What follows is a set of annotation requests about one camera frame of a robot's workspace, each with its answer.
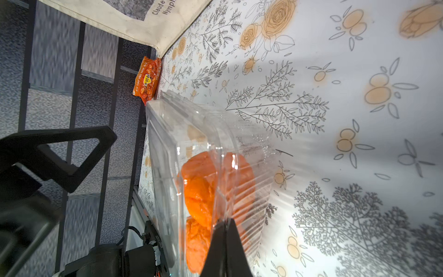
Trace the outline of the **clear plastic clamshell container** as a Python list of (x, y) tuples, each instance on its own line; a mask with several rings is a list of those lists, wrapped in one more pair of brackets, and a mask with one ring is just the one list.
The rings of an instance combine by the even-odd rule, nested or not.
[(223, 223), (235, 223), (241, 246), (234, 256), (251, 271), (273, 184), (271, 135), (172, 91), (145, 109), (156, 228), (169, 275), (199, 276)]

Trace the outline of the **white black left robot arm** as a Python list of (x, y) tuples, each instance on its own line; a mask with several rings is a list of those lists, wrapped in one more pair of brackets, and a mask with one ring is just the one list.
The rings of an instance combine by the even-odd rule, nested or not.
[[(98, 144), (79, 166), (52, 149), (53, 143), (96, 139)], [(39, 189), (55, 181), (74, 192), (117, 140), (108, 126), (26, 130), (1, 139), (1, 275), (13, 277), (61, 219), (60, 211)], [(63, 277), (148, 277), (167, 273), (160, 238), (145, 224), (143, 246), (125, 251), (121, 243), (99, 245), (69, 263)]]

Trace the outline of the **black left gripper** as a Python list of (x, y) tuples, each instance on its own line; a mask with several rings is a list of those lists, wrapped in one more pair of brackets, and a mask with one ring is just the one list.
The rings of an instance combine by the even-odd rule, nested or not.
[[(107, 125), (25, 130), (1, 139), (2, 277), (16, 276), (61, 218), (34, 176), (73, 193), (116, 140)], [(95, 142), (78, 165), (72, 162), (76, 141)]]

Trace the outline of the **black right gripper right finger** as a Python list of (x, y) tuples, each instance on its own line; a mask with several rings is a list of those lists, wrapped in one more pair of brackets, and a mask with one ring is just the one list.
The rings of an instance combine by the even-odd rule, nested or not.
[(226, 276), (253, 276), (242, 246), (235, 220), (233, 218), (229, 219), (226, 228)]

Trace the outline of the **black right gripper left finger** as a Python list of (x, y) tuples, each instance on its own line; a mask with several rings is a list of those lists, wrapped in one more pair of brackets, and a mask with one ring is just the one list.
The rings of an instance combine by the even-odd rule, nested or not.
[(200, 277), (226, 276), (226, 223), (219, 222), (213, 230), (210, 248)]

